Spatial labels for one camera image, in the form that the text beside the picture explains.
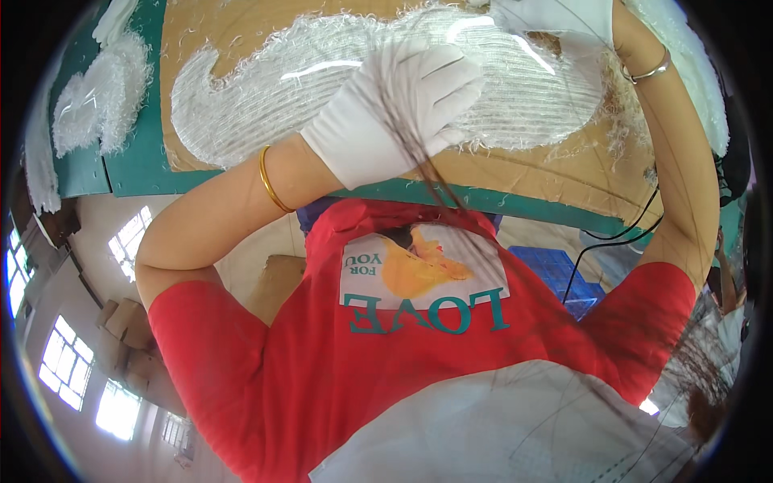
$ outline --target woman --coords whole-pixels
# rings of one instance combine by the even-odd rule
[[[727,412],[723,398],[715,397],[711,401],[714,404],[707,404],[700,393],[727,395],[730,392],[741,366],[741,343],[745,338],[746,289],[736,298],[721,228],[717,242],[719,247],[714,251],[720,263],[717,278],[712,280],[715,267],[711,267],[708,287],[704,287],[703,295],[699,296],[691,322],[679,342],[683,349],[666,363],[649,396],[658,408],[662,408],[658,414],[661,423],[668,427],[690,427],[699,440],[708,439]],[[685,353],[705,355],[704,366],[696,368],[691,358],[684,357]]]
[[[618,0],[554,3],[497,5],[512,25],[614,45],[634,78],[655,71],[636,89],[665,214],[638,266],[581,324],[481,213],[398,202],[324,211],[270,330],[222,287],[213,264],[250,233],[463,139],[444,126],[475,102],[480,78],[454,46],[373,54],[299,134],[148,228],[138,288],[165,364],[244,481],[671,481],[688,468],[689,446],[636,406],[713,256],[709,145],[663,46]],[[405,226],[408,241],[392,233]]]

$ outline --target cardboard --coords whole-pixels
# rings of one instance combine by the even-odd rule
[[[409,5],[417,5],[413,0]],[[268,34],[289,26],[302,13],[331,15],[342,9],[354,14],[373,13],[394,18],[403,0],[199,0],[167,1],[160,56],[161,115],[164,145],[173,171],[213,169],[195,159],[182,145],[172,126],[170,93],[177,73],[196,50],[211,43],[220,52],[212,74],[229,73],[240,59],[262,47]],[[474,186],[548,201],[562,202],[629,225],[652,194],[644,171],[654,159],[646,150],[628,143],[623,159],[615,163],[607,154],[608,124],[589,124],[561,143],[562,156],[547,161],[555,146],[529,151],[481,150],[476,155],[443,151],[432,159],[449,183]],[[414,174],[404,176],[413,179]],[[654,223],[662,213],[659,196],[642,218],[641,226]]]
[[[94,322],[97,327],[104,327],[104,325],[107,323],[107,320],[113,316],[115,309],[117,308],[118,302],[115,300],[108,300],[97,316],[97,320]]]
[[[180,417],[187,416],[169,371],[160,359],[144,351],[132,351],[124,381],[141,398]]]
[[[105,323],[105,328],[118,340],[134,349],[155,345],[148,322],[148,313],[142,304],[125,298]]]
[[[301,283],[305,269],[305,258],[269,256],[261,277],[244,306],[270,327],[281,306]]]
[[[111,379],[123,379],[131,348],[119,341],[105,327],[99,329],[94,358],[97,368]]]

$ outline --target window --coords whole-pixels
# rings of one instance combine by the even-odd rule
[[[135,435],[135,424],[142,399],[112,379],[107,380],[97,411],[97,426],[122,440]]]
[[[94,352],[60,315],[43,353],[38,377],[59,394],[62,401],[80,411],[93,360]]]
[[[113,252],[115,260],[121,265],[121,271],[129,277],[129,281],[135,281],[137,250],[140,247],[142,237],[145,235],[145,230],[152,220],[150,209],[146,206],[137,213],[137,216],[130,219],[116,236],[113,236],[107,242],[107,246]]]
[[[172,413],[166,414],[166,425],[162,437],[172,446],[183,449],[188,447],[190,422]]]
[[[35,274],[35,270],[32,268],[27,270],[27,250],[24,249],[16,228],[11,232],[8,246],[8,253],[5,254],[5,269],[8,277],[11,312],[15,318],[22,306],[22,300],[24,300],[24,289],[27,287],[29,279]]]

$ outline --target white fluffy material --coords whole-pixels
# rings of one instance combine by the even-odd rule
[[[655,150],[647,120],[633,84],[623,75],[620,58],[611,50],[606,50],[601,59],[605,101],[596,114],[598,118],[611,122],[607,131],[607,153],[617,162],[623,159],[627,147],[636,144],[645,148],[654,163]]]
[[[429,3],[392,22],[302,15],[222,78],[205,45],[179,71],[172,125],[199,160],[229,168],[302,128],[379,44],[420,37],[455,43],[482,61],[482,96],[452,125],[472,149],[552,145],[580,130],[601,102],[598,58],[556,57],[488,16]]]
[[[70,78],[53,115],[58,158],[97,139],[102,154],[123,149],[151,81],[149,50],[137,33],[126,32],[100,52],[85,74]]]
[[[687,25],[687,16],[674,0],[628,0],[625,5],[671,52],[673,65],[695,104],[711,149],[720,157],[725,156],[730,132],[722,91],[703,43]]]
[[[27,191],[32,206],[38,215],[43,211],[56,213],[62,207],[59,198],[59,180],[53,168],[51,149],[51,127],[49,125],[49,98],[51,86],[59,74],[62,65],[62,53],[59,54],[41,83],[41,92],[29,114],[29,122],[24,132],[24,168],[27,178]]]

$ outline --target green table edge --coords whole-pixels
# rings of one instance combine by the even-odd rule
[[[97,58],[99,44],[91,37],[99,19],[107,10],[107,2],[94,5],[81,17],[78,25],[73,28],[69,43],[62,57],[62,66],[51,86],[49,98],[49,122],[53,122],[53,111],[62,90],[70,82],[75,73],[86,73],[89,65]],[[102,164],[99,153],[99,141],[86,148],[77,148],[56,157],[54,152],[53,167],[59,182],[59,196],[73,198],[75,196],[109,193],[110,183]]]
[[[167,162],[161,128],[161,69],[158,62],[165,10],[165,0],[143,0],[129,24],[150,45],[153,80],[148,87],[146,105],[138,113],[126,148],[120,153],[104,156],[107,175],[116,196],[182,194],[221,173],[219,170],[173,172]]]
[[[475,211],[534,219],[536,221],[572,226],[597,233],[606,233],[608,235],[616,235],[626,228],[623,225],[622,219],[599,215],[576,206],[513,195],[492,189],[459,185],[449,185],[449,187],[469,209]],[[436,185],[434,188],[446,204],[453,206],[453,202],[439,185]],[[400,201],[423,205],[437,204],[423,182],[411,181],[409,179],[390,179],[372,185],[360,186],[353,191],[342,189],[331,193],[331,196],[394,200],[394,197],[390,194],[397,191],[400,191],[401,194]],[[638,236],[648,228],[649,226],[636,227],[621,237],[620,240]],[[647,243],[650,236],[645,236],[642,242]]]

